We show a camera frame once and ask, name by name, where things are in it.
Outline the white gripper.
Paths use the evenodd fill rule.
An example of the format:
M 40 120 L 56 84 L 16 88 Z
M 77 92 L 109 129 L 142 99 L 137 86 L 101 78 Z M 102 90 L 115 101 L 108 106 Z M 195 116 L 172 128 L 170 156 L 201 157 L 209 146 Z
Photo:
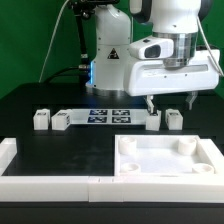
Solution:
M 191 110 L 200 90 L 214 89 L 219 74 L 207 50 L 197 51 L 189 64 L 181 68 L 166 68 L 162 60 L 129 58 L 125 67 L 125 91 L 130 96 L 144 96 L 148 112 L 156 114 L 151 95 L 189 92 L 187 109 Z

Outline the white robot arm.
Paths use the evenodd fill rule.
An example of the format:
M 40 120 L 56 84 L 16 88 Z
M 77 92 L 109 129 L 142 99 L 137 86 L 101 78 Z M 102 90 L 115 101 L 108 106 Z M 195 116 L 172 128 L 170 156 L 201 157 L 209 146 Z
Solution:
M 212 0 L 129 0 L 130 13 L 96 3 L 97 53 L 86 87 L 99 95 L 145 96 L 149 111 L 158 94 L 217 86 L 220 51 L 196 47 Z

